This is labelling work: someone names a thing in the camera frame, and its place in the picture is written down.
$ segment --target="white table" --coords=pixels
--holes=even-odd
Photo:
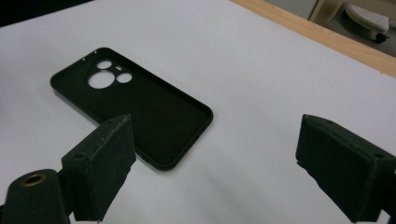
[[[396,154],[394,78],[229,1],[94,1],[0,28],[1,202],[95,129],[50,77],[100,47],[215,114],[174,170],[137,161],[104,223],[349,223],[296,164],[304,113]]]

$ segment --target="phone case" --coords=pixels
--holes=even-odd
[[[175,167],[213,119],[208,106],[112,49],[97,49],[50,84],[98,123],[130,114],[136,153],[159,170]]]

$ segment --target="floor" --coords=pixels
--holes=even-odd
[[[370,31],[350,19],[345,13],[344,7],[340,8],[334,19],[325,27],[396,58],[396,20],[389,20],[387,32],[389,39],[382,44],[374,42],[376,32]]]

